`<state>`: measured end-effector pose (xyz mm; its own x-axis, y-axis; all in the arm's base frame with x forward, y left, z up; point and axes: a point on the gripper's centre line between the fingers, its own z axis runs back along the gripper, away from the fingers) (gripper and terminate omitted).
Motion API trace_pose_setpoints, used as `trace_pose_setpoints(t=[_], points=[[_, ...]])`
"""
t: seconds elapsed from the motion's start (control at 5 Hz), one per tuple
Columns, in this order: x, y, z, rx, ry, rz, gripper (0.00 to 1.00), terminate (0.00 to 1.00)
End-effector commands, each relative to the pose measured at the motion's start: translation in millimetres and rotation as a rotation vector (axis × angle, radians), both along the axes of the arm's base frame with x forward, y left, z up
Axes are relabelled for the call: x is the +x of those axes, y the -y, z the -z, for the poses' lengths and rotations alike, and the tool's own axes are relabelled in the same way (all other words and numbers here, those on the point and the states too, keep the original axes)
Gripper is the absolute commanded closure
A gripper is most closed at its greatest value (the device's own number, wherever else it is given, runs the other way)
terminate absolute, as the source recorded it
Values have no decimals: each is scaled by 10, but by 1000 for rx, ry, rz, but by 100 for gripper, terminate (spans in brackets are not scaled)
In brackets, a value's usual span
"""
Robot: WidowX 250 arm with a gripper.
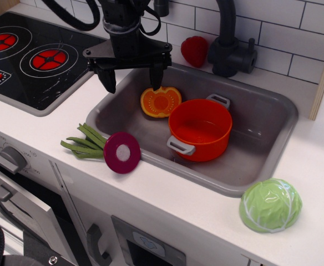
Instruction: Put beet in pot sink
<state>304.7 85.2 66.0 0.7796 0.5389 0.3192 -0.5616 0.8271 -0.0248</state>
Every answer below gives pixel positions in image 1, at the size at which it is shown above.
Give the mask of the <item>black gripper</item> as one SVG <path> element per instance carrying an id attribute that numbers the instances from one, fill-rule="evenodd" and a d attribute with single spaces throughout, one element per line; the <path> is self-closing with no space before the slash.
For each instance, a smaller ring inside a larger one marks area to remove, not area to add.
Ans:
<path id="1" fill-rule="evenodd" d="M 138 26 L 107 28 L 109 39 L 83 51 L 89 69 L 98 75 L 105 89 L 116 92 L 115 71 L 150 68 L 150 82 L 154 91 L 161 87 L 164 70 L 172 65 L 169 43 L 145 36 Z"/>

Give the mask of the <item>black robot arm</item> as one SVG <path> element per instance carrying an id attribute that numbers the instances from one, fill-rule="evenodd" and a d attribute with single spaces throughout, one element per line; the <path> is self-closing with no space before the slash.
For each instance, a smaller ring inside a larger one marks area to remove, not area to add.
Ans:
<path id="1" fill-rule="evenodd" d="M 171 66 L 172 45 L 148 38 L 141 24 L 141 16 L 149 8 L 149 1 L 100 1 L 103 27 L 110 39 L 87 48 L 83 55 L 93 71 L 110 93 L 116 91 L 115 71 L 148 68 L 154 90 L 161 87 L 163 71 Z"/>

